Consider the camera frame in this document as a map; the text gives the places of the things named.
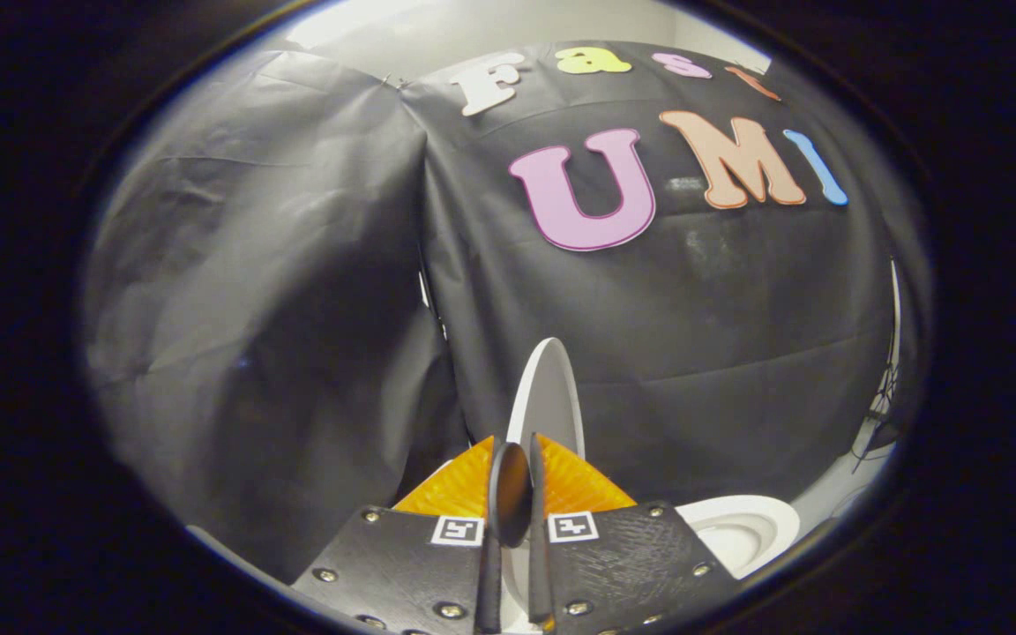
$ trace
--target letter u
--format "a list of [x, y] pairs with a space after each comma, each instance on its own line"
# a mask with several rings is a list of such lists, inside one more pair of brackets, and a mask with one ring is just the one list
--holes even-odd
[[565, 145], [525, 153], [508, 166], [508, 172], [524, 182], [531, 213], [548, 241], [565, 250], [595, 251], [632, 241], [649, 228], [657, 202], [633, 149], [638, 139], [637, 130], [630, 128], [606, 130], [585, 139], [585, 147], [606, 157], [621, 192], [621, 204], [606, 216], [587, 216], [579, 208], [564, 168], [572, 155]]

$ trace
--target screw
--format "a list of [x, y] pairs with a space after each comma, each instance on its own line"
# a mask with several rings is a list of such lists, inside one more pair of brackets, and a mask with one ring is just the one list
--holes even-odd
[[590, 606], [590, 602], [585, 601], [585, 599], [580, 599], [577, 602], [570, 602], [567, 605], [567, 612], [569, 615], [585, 615], [592, 611], [593, 607]]
[[311, 570], [311, 574], [321, 582], [335, 582], [339, 578], [330, 568], [314, 568], [314, 570]]
[[437, 606], [438, 615], [444, 619], [464, 618], [464, 608], [452, 602], [441, 602]]
[[375, 628], [383, 628], [383, 630], [386, 630], [386, 625], [383, 624], [383, 620], [372, 618], [370, 615], [360, 615], [357, 616], [356, 619], [364, 624], [370, 624]]

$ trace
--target wrinkled fabric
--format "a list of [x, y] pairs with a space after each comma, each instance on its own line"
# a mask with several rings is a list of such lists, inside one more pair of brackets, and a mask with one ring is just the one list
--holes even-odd
[[303, 53], [157, 121], [88, 265], [98, 400], [183, 522], [291, 581], [356, 507], [467, 447], [419, 290], [425, 134], [393, 88]]
[[[633, 70], [558, 70], [576, 45]], [[778, 104], [670, 48], [513, 51], [516, 96], [475, 117], [449, 83], [471, 60], [396, 89], [307, 53], [243, 54], [154, 117], [102, 205], [82, 341], [113, 451], [279, 581], [356, 507], [504, 435], [546, 337], [575, 367], [589, 461], [674, 504], [790, 501], [849, 451], [886, 369], [890, 258], [915, 317], [902, 358], [919, 362], [919, 201], [808, 77], [773, 64], [761, 80]], [[806, 204], [712, 208], [666, 110], [765, 126]], [[559, 249], [508, 166], [565, 145], [581, 209], [609, 213], [616, 182], [582, 143], [614, 128], [640, 134], [656, 216], [616, 248]], [[783, 129], [814, 141], [848, 205], [826, 201]]]

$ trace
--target orange soft gripper pad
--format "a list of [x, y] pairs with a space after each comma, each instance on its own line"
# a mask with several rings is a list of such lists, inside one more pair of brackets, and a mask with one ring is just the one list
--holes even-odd
[[544, 514], [569, 514], [574, 511], [609, 511], [637, 505], [610, 479], [593, 465], [578, 457], [575, 451], [544, 435]]
[[395, 511], [428, 516], [484, 518], [488, 511], [492, 437], [462, 451], [448, 465], [424, 480]]

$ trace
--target white wall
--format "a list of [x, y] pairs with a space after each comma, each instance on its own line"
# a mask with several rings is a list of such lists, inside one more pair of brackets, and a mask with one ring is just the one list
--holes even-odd
[[757, 72], [770, 63], [652, 0], [343, 0], [278, 36], [375, 77], [390, 75], [392, 83], [503, 49], [567, 40], [664, 44]]

